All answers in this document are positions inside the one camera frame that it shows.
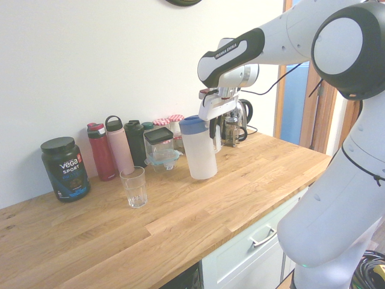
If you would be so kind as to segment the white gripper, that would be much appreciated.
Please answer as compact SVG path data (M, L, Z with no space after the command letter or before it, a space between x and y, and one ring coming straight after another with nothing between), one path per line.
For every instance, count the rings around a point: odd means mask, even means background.
M199 118L209 122L209 136L215 138L217 117L228 111L232 111L236 107L239 94L236 93L228 99L223 99L217 94L207 95L199 93L199 99L202 100L199 108Z

